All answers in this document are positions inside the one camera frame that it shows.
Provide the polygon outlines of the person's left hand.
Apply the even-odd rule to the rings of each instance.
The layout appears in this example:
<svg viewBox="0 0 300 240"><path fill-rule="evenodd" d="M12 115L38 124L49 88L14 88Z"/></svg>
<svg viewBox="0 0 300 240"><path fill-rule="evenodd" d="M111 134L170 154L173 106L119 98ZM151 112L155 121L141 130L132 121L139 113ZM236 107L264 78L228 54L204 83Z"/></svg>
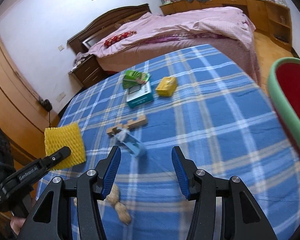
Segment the person's left hand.
<svg viewBox="0 0 300 240"><path fill-rule="evenodd" d="M11 217L10 227L16 235L19 235L21 228L25 223L25 220L26 220L25 218L19 218L15 216Z"/></svg>

